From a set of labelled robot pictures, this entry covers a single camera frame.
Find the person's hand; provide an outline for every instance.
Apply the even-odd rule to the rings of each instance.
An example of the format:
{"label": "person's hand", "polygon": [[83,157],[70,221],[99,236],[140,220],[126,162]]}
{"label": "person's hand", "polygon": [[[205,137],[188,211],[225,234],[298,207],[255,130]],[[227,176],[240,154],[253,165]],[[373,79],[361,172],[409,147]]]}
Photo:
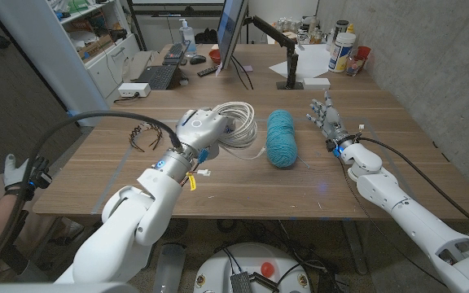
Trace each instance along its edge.
{"label": "person's hand", "polygon": [[27,163],[28,159],[26,159],[19,168],[16,168],[15,156],[13,154],[7,155],[5,158],[5,172],[3,174],[3,183],[5,184],[5,189],[23,181],[24,170],[26,169]]}

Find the teal yarn ball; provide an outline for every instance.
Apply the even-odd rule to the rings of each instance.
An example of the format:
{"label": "teal yarn ball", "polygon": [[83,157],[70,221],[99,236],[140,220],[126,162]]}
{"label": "teal yarn ball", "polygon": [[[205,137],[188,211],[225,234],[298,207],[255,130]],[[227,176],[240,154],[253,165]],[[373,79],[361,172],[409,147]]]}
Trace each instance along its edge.
{"label": "teal yarn ball", "polygon": [[278,168],[292,165],[298,156],[291,113],[276,110],[267,120],[267,157]]}

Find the remote control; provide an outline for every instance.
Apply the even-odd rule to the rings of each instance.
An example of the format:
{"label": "remote control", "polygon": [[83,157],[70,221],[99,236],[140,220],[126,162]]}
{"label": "remote control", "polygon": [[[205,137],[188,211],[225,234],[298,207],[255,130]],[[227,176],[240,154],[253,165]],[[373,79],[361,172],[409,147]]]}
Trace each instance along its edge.
{"label": "remote control", "polygon": [[204,69],[201,72],[198,72],[196,74],[198,74],[199,77],[205,77],[208,74],[211,74],[211,73],[215,72],[217,69],[218,69],[218,65],[214,66],[214,67],[211,67],[211,68],[208,68],[208,69]]}

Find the white robotic arm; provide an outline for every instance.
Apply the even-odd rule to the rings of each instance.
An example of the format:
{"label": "white robotic arm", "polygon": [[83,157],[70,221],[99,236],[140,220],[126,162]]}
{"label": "white robotic arm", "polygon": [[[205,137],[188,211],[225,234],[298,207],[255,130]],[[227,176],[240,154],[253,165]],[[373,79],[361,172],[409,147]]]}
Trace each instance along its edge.
{"label": "white robotic arm", "polygon": [[[331,101],[327,93],[326,101]],[[397,179],[383,168],[379,156],[356,143],[355,137],[347,133],[339,122],[339,115],[327,120],[328,115],[317,111],[324,106],[315,100],[313,106],[318,119],[308,116],[309,119],[327,137],[327,149],[352,165],[348,174],[357,183],[360,195],[392,216],[423,250],[452,292],[469,292],[469,236],[451,229],[409,197],[399,187]]]}
{"label": "white robotic arm", "polygon": [[[56,283],[127,282],[143,268],[165,232],[181,182],[193,166],[216,156],[217,140],[235,130],[234,121],[211,110],[189,110],[177,123],[182,149],[168,149],[137,179],[145,191],[126,186],[106,203],[103,225],[79,248]],[[209,149],[216,147],[209,156]]]}

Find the table leg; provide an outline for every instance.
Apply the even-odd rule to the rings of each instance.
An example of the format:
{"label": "table leg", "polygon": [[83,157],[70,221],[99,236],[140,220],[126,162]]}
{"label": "table leg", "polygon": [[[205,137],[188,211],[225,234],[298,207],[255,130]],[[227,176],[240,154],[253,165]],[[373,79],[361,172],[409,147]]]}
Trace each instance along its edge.
{"label": "table leg", "polygon": [[368,268],[365,263],[365,254],[363,253],[362,244],[357,233],[356,222],[354,221],[343,221],[343,230],[347,236],[347,242],[350,246],[354,262],[356,264],[356,271],[361,275],[368,273]]}

